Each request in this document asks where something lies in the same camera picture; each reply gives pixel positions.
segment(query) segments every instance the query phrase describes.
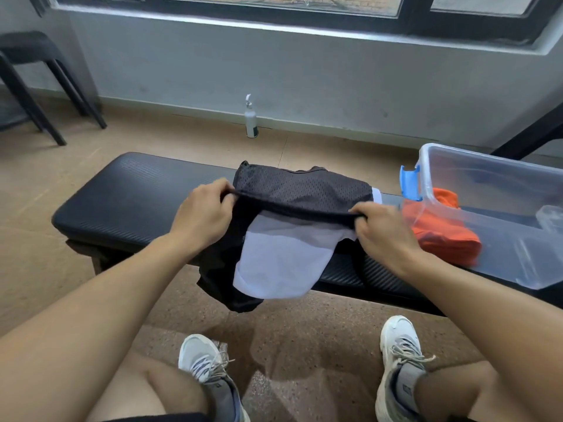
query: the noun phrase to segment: forearm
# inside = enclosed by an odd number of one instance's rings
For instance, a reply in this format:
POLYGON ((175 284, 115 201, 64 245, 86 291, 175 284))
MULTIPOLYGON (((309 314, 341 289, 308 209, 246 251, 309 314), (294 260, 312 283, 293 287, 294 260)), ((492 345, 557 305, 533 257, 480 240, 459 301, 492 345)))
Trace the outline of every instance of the forearm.
POLYGON ((0 339, 7 420, 84 419, 154 303, 198 250, 156 239, 0 339))
POLYGON ((563 407, 563 311, 522 292, 419 253, 405 281, 426 295, 542 420, 563 407))

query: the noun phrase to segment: white cloth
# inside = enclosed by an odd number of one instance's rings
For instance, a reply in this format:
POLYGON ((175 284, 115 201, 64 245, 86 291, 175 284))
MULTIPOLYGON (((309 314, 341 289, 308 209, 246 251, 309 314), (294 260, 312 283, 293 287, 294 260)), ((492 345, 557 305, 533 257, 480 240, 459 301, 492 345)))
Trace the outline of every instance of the white cloth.
MULTIPOLYGON (((373 188, 373 201, 381 192, 373 188)), ((356 239, 342 225, 260 212, 248 227, 233 285, 260 299, 303 296, 317 282, 339 241, 356 239)))

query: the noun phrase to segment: blue plastic clip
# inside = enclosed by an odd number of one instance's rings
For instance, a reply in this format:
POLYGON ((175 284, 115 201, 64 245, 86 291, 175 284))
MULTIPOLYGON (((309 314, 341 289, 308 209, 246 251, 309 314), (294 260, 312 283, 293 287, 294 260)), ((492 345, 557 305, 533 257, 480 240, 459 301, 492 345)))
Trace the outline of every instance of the blue plastic clip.
POLYGON ((416 166, 414 170, 405 170, 405 166, 401 166, 401 172, 398 174, 398 181, 401 183, 401 193, 403 197, 409 200, 422 201, 422 195, 418 190, 418 173, 420 166, 416 166))

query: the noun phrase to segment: shoelace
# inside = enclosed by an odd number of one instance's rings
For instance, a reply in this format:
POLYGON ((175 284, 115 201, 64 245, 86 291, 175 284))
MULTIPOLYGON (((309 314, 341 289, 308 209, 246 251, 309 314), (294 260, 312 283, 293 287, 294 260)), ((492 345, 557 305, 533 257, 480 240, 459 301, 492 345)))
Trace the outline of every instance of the shoelace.
POLYGON ((427 358, 424 355, 419 354, 418 348, 409 338, 401 338, 398 345, 394 344, 391 347, 391 353, 398 358, 398 365, 409 362, 421 369, 424 368, 423 364, 429 363, 436 358, 435 355, 427 358))
POLYGON ((218 355, 211 358, 210 355, 202 355, 190 367, 190 373, 198 382, 215 382, 227 376, 225 368, 234 360, 229 360, 226 351, 220 351, 218 355))

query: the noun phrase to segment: brown tile floor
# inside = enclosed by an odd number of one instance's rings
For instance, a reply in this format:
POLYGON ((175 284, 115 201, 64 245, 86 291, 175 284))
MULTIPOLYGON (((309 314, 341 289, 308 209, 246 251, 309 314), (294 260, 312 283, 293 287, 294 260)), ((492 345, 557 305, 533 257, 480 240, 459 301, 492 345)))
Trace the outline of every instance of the brown tile floor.
MULTIPOLYGON (((67 248, 50 216, 117 155, 146 152, 235 168, 241 161, 289 169, 321 165, 398 192, 398 168, 417 152, 341 138, 261 130, 165 113, 106 109, 107 130, 79 118, 66 102, 48 114, 68 141, 56 147, 32 124, 0 134, 0 334, 17 326, 94 273, 67 248)), ((174 363, 187 333, 229 343, 229 370, 254 422, 373 421, 382 365, 379 330, 393 314, 409 316, 437 365, 476 361, 479 353, 448 320, 399 308, 310 292, 230 313, 183 269, 149 315, 135 346, 174 363)))

